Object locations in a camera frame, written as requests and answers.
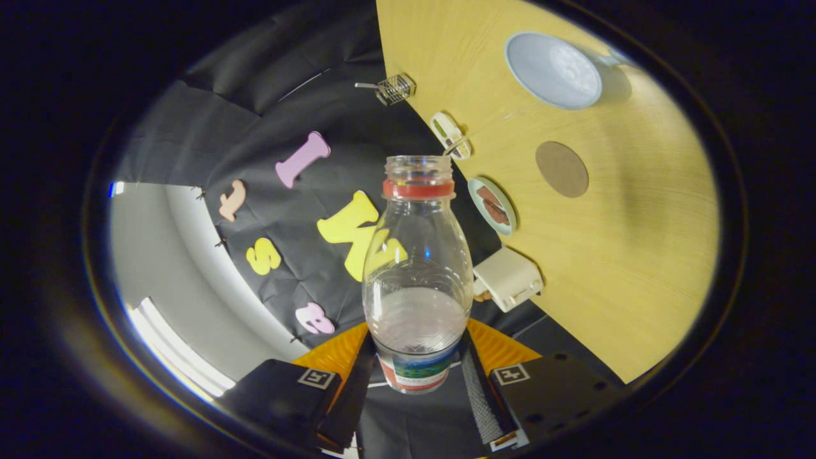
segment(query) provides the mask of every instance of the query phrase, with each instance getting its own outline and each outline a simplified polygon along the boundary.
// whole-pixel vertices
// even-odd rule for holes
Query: plastic bottle
[[[404,394],[445,381],[467,324],[473,268],[448,156],[395,156],[385,166],[388,207],[366,255],[363,305],[388,384]]]

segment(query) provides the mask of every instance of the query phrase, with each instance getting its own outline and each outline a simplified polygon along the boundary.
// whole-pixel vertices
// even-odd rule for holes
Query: light
[[[219,390],[214,385],[204,382],[204,384],[197,383],[186,376],[186,373],[195,374],[195,371],[188,367],[178,355],[175,355],[170,348],[165,344],[156,332],[150,327],[148,320],[138,310],[131,310],[128,314],[133,322],[133,326],[142,337],[144,343],[148,345],[150,350],[158,358],[158,361],[164,365],[167,370],[172,373],[175,379],[186,385],[195,395],[205,399],[208,402],[212,401],[212,397],[203,389],[209,391],[216,397],[220,397],[224,392]]]
[[[138,307],[129,310],[128,316],[162,365],[194,394],[211,401],[210,395],[220,397],[235,386],[235,381],[215,369],[182,341],[150,298],[145,298]]]
[[[202,359],[193,348],[181,340],[181,337],[173,331],[170,324],[159,314],[158,309],[156,309],[156,306],[149,297],[143,299],[139,306],[144,310],[145,315],[156,328],[159,335],[165,338],[184,360],[190,362],[199,372],[203,373],[211,381],[221,387],[231,389],[235,386],[235,381],[215,369],[215,367],[210,365],[206,360]]]
[[[118,181],[115,183],[110,184],[110,197],[116,196],[117,194],[123,193],[125,191],[125,182]]]

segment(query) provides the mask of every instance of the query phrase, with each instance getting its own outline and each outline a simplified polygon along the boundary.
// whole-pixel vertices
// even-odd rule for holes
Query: brown circle
[[[567,198],[586,193],[589,187],[587,168],[570,147],[558,142],[544,142],[535,150],[535,163],[547,183],[558,193]]]

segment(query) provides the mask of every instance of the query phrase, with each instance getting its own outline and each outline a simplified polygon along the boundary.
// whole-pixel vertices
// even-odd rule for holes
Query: black fabric backdrop
[[[293,335],[309,347],[320,345],[365,317],[360,283],[344,268],[351,244],[326,242],[317,221],[346,206],[359,189],[382,212],[386,157],[442,152],[407,103],[384,107],[370,90],[353,85],[384,78],[373,2],[297,5],[227,41],[167,88],[134,129],[118,178],[202,187],[243,278]],[[289,158],[310,131],[323,135],[331,154],[308,166],[287,189],[275,164]],[[246,187],[246,201],[229,222],[218,213],[220,195],[229,195],[236,179]],[[458,169],[455,182],[458,198],[451,206],[475,265],[501,243],[468,197]],[[264,276],[246,260],[246,249],[258,238],[272,240],[282,256],[281,265]],[[297,322],[295,310],[309,301],[325,310],[334,334],[314,335]],[[545,317],[529,301],[509,314],[492,301],[474,302],[471,316],[511,336]],[[526,344],[549,349],[548,335],[528,338]],[[560,335],[559,346],[579,350],[591,366],[610,374],[568,333]],[[377,370],[374,383],[382,381]],[[486,452],[460,368],[423,397],[408,399],[388,387],[372,387],[358,432],[367,457]]]

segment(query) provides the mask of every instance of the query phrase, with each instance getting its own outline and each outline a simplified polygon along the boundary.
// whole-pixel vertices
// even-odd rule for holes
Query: wooden table
[[[533,302],[625,382],[654,366],[700,311],[719,247],[715,183],[683,113],[631,67],[621,68],[632,94],[620,104],[538,102],[505,64],[507,38],[536,31],[603,55],[609,47],[520,0],[378,0],[377,9],[388,75],[416,82],[409,102],[426,122],[445,110],[463,126],[473,155],[459,168],[512,200],[519,226],[502,240],[538,263],[546,287]],[[542,178],[534,154],[549,140],[583,160],[583,196]]]

